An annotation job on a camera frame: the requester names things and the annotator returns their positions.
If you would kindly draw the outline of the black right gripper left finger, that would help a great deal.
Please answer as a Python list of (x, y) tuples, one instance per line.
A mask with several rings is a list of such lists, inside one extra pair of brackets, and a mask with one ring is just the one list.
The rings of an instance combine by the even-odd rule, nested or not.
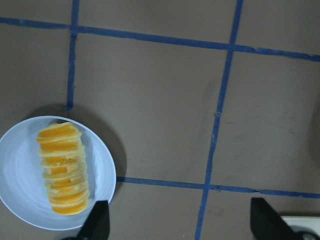
[(110, 213), (107, 200), (96, 201), (81, 230), (77, 240), (107, 240), (110, 235)]

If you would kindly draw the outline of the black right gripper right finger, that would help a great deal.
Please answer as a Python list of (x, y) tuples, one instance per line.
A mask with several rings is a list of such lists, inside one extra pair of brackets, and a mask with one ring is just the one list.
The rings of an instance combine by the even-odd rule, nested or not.
[(299, 240), (297, 235), (264, 198), (250, 201), (250, 230), (256, 240)]

